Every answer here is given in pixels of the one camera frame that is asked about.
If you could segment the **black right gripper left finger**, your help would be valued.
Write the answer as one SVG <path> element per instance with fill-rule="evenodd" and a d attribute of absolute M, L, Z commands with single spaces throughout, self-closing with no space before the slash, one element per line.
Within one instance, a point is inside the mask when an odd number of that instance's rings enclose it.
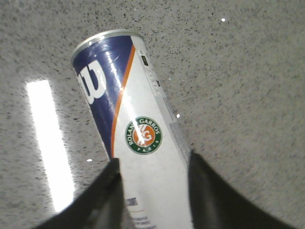
<path fill-rule="evenodd" d="M 131 229 L 123 197 L 119 159 L 109 161 L 96 179 L 68 207 L 36 229 Z"/>

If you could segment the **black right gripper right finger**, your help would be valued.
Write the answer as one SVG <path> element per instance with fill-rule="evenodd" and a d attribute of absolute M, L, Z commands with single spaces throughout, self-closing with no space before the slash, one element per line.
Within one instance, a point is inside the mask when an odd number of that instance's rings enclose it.
<path fill-rule="evenodd" d="M 191 151 L 188 166 L 192 223 L 196 229 L 291 229 L 233 189 Z"/>

